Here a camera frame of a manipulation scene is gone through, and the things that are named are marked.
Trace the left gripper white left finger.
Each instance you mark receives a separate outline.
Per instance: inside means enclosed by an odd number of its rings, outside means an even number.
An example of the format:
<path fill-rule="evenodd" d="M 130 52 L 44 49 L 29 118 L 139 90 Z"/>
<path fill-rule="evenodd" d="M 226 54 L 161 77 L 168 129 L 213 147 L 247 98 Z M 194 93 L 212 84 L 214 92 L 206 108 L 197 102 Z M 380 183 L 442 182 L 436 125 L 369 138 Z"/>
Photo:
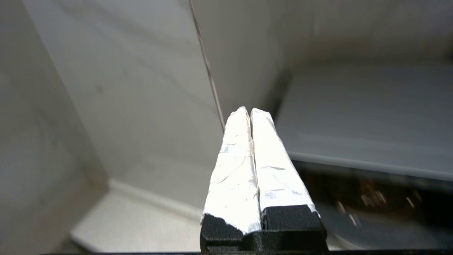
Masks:
<path fill-rule="evenodd" d="M 200 249 L 240 251 L 245 236 L 262 230 L 250 118 L 245 107 L 227 119 L 203 208 Z"/>

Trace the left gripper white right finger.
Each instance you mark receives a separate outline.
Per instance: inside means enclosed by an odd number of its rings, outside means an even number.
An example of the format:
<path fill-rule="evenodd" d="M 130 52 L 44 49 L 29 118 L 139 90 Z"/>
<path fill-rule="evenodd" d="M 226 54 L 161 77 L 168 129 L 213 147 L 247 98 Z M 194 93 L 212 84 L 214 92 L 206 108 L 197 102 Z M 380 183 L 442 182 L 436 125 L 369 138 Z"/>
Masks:
<path fill-rule="evenodd" d="M 265 230 L 327 231 L 315 204 L 296 171 L 269 112 L 251 110 L 259 206 Z"/>

